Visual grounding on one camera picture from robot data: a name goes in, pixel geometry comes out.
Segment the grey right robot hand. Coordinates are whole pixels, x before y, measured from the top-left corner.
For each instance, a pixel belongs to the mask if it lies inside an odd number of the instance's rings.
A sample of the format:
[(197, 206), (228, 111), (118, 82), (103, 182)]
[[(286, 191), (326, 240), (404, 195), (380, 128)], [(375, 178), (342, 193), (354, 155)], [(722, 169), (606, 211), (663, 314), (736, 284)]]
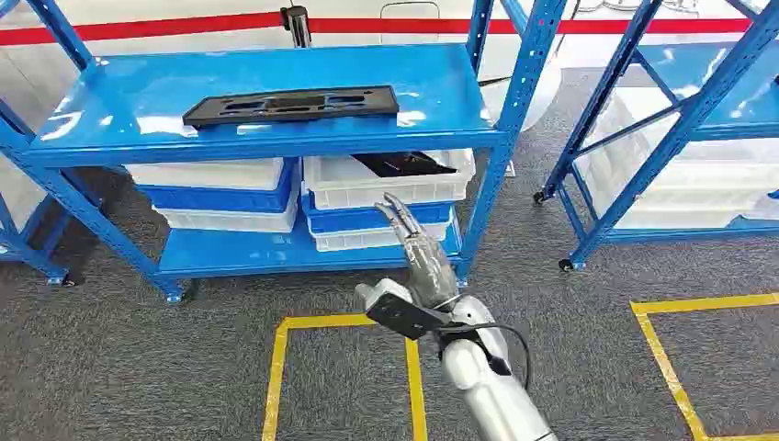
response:
[(457, 278), (440, 242), (430, 236), (411, 210), (395, 195), (385, 192), (375, 203), (398, 237), (410, 270), (407, 289), (415, 304), (449, 312), (460, 297)]

